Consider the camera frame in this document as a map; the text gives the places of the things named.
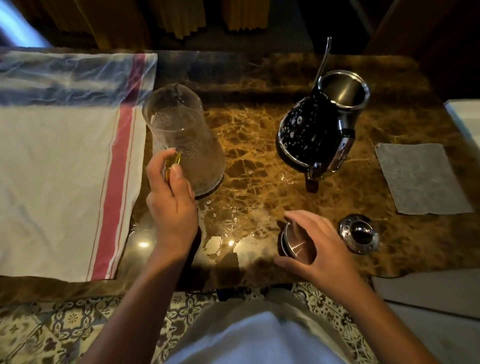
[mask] person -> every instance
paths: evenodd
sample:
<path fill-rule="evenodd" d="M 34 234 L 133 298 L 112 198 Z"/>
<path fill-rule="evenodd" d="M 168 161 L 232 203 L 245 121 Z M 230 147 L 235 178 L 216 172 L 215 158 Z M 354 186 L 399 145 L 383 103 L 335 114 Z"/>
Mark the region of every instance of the person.
<path fill-rule="evenodd" d="M 168 149 L 146 168 L 147 204 L 157 243 L 142 273 L 82 357 L 82 363 L 150 363 L 175 285 L 198 229 L 194 194 L 181 167 L 162 177 Z M 311 265 L 276 257 L 274 263 L 311 282 L 342 304 L 381 363 L 437 363 L 423 344 L 364 282 L 332 223 L 308 211 L 287 211 L 311 236 Z M 230 299 L 205 308 L 171 350 L 167 363 L 352 363 L 327 321 L 285 289 L 264 300 Z"/>

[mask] red stripe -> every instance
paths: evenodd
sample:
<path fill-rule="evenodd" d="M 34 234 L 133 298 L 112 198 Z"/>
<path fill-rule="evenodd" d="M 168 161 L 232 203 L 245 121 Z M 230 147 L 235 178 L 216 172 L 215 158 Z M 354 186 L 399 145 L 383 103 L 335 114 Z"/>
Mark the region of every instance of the red stripe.
<path fill-rule="evenodd" d="M 132 114 L 142 84 L 142 74 L 146 55 L 133 56 L 132 69 L 128 77 L 128 94 L 120 105 L 120 118 L 117 135 L 112 146 L 112 162 L 108 173 L 107 191 L 103 203 L 103 220 L 98 239 L 95 262 L 91 280 L 108 277 L 108 266 L 115 254 L 115 238 L 119 224 L 123 198 L 123 185 L 127 166 L 130 133 L 132 130 Z"/>

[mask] hand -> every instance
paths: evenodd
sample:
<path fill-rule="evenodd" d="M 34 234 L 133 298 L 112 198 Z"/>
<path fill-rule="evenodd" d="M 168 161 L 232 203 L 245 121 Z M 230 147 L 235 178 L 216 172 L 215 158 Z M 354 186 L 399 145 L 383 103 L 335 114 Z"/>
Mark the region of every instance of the hand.
<path fill-rule="evenodd" d="M 175 154 L 170 148 L 156 153 L 146 168 L 150 188 L 147 205 L 157 230 L 156 250 L 162 255 L 185 258 L 198 230 L 198 212 L 192 186 L 180 165 L 170 169 L 170 187 L 162 176 L 165 159 Z"/>
<path fill-rule="evenodd" d="M 340 304 L 355 297 L 364 282 L 345 243 L 332 222 L 308 211 L 286 211 L 285 216 L 295 220 L 312 238 L 317 257 L 310 265 L 290 257 L 278 256 L 275 264 L 310 281 L 315 287 Z"/>

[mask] stainless steel lid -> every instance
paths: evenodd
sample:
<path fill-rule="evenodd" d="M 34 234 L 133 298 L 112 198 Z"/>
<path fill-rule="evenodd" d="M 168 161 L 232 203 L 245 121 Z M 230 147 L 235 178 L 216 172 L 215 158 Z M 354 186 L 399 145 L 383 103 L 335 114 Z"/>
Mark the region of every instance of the stainless steel lid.
<path fill-rule="evenodd" d="M 285 255 L 297 259 L 303 264 L 311 264 L 317 257 L 317 248 L 303 227 L 290 221 L 284 228 L 281 246 Z"/>
<path fill-rule="evenodd" d="M 365 215 L 348 215 L 340 221 L 338 233 L 354 253 L 366 255 L 378 249 L 380 236 Z"/>

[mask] black teapot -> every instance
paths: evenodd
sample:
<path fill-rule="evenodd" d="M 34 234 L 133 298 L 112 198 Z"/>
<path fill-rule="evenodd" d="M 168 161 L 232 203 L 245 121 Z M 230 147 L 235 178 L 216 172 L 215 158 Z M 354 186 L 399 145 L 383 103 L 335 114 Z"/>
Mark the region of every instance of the black teapot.
<path fill-rule="evenodd" d="M 276 146 L 282 159 L 304 172 L 307 190 L 318 190 L 317 178 L 336 172 L 355 141 L 355 122 L 370 98 L 366 82 L 356 73 L 322 74 L 331 38 L 312 92 L 280 122 Z"/>

